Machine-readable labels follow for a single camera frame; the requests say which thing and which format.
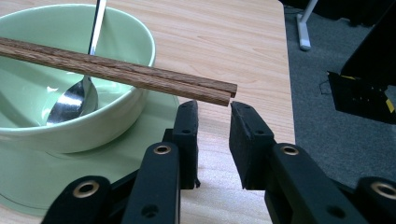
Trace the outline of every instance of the bowl rim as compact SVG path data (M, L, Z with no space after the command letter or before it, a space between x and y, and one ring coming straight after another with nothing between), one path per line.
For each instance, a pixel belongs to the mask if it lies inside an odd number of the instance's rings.
M47 8L51 8L51 7L95 7L95 5L91 5L91 4L55 4L55 5L48 5L48 6L42 6L42 7L31 7L31 8L26 8L20 11L16 11L16 12L12 12L9 13L7 15L4 15L2 17L0 17L0 20L12 17L12 16L16 16L18 14L22 14L25 13L27 11L34 11L34 10L40 10L40 9L47 9ZM148 33L148 37L152 46L152 51L151 51L151 57L148 63L148 66L152 66L154 65L154 61L155 61L155 57L156 57L156 47L155 47L155 41L154 41L154 37L151 33L151 31L149 30L149 28L141 21L139 20L137 17L126 13L124 11L121 11L119 9L113 8L113 7L106 7L106 9L115 11L117 13L123 14L131 19L133 19L134 21L136 21L138 24L140 24L140 26L142 26L142 28ZM131 89L129 89L127 92L125 92L122 96L120 96L119 98L117 98L115 101L111 102L110 104L106 105L105 107L102 107L100 109L97 109L93 112L91 112L90 114L87 114L85 116L76 118L76 119L71 119L68 121L64 121L62 123L57 123L57 124L53 124L50 126L35 126L35 127L24 127L24 128L4 128L4 127L0 127L0 133L30 133L30 132L41 132L41 131L45 131L47 129L52 129L53 131L58 130L58 129L63 129L65 127L68 126L73 126L76 124L79 124L81 122L84 122L86 120L90 120L90 119L94 119L94 117L96 117L97 115L100 115L102 113L104 113L110 106L115 105L115 104L120 104L120 102L122 102L123 100L125 100L125 98L129 97L131 94L134 94L135 91L142 91L143 89L140 88L136 88L134 86L131 86Z

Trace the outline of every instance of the gray carpet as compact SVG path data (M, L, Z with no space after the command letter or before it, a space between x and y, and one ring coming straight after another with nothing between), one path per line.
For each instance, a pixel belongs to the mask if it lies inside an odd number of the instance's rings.
M326 72L340 73L371 28L312 14L307 23L312 49L301 51L296 11L285 8L296 144L330 178L352 188L364 176L396 181L395 125L336 111L327 82ZM394 87L386 94L396 104Z

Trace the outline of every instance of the light green bowl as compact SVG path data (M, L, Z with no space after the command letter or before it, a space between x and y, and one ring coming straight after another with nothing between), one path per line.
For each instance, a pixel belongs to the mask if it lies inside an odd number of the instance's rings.
M95 7L56 5L0 18L0 36L87 53ZM137 18L107 8L97 56L153 65L155 45ZM99 147L124 133L143 110L147 90L93 78L99 108L84 117L46 126L50 110L82 75L0 57L0 144L71 153Z

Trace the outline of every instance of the white stand leg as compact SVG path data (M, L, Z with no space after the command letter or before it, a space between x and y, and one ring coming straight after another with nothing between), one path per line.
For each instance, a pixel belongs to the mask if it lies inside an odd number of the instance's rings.
M302 50L310 50L311 49L311 42L309 41L308 35L308 28L306 27L306 21L308 21L309 16L311 15L312 11L314 10L315 5L317 4L318 0L310 0L308 6L304 11L304 15L297 14L297 27L298 27L298 34L300 37L300 49Z

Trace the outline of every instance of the brass insert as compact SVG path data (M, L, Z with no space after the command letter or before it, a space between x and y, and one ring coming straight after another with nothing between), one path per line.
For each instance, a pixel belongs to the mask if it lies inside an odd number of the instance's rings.
M168 146L158 146L154 148L154 152L159 155L166 154L171 151L171 148Z
M99 184L94 180L87 180L80 183L74 190L73 195L76 198L87 198L99 190Z
M392 200L396 200L396 188L394 188L392 185L389 185L387 183L374 182L371 187L379 195Z
M282 147L281 150L283 151L283 153L290 156L295 156L299 153L298 149L295 147Z

